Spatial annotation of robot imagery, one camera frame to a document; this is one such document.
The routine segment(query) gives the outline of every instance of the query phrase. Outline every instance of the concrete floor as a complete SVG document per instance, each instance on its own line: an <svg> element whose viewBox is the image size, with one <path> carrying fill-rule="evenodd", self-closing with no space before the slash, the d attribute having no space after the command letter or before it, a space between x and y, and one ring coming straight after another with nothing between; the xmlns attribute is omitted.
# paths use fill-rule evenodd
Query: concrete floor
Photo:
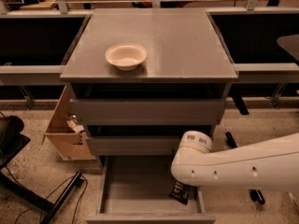
<svg viewBox="0 0 299 224"><path fill-rule="evenodd" d="M225 137L228 131L240 146L299 131L298 98L282 99L278 109L273 108L267 99L248 98L245 101L249 115L242 116L234 103L228 100L223 120L213 136L214 151L228 148ZM0 110L6 116L16 115L24 121L22 133L31 138L31 142L8 167L17 171L15 177L20 183L44 198L75 172L82 172L88 180L88 187L78 205L74 223L86 223L87 216L96 214L101 170L96 161L63 161L53 144L47 138L43 141L54 105L37 101L31 110L26 110L22 102L17 105L0 102ZM72 223L84 186L83 183L71 192L51 223ZM61 191L58 189L49 200L54 202ZM299 214L287 193L263 190L266 203L259 205L250 199L245 189L202 187L202 191L206 212L216 217L217 224L299 223ZM40 211L0 186L0 223L15 223L18 215L30 208L17 223L39 223ZM188 205L181 205L183 208L188 209Z"/></svg>

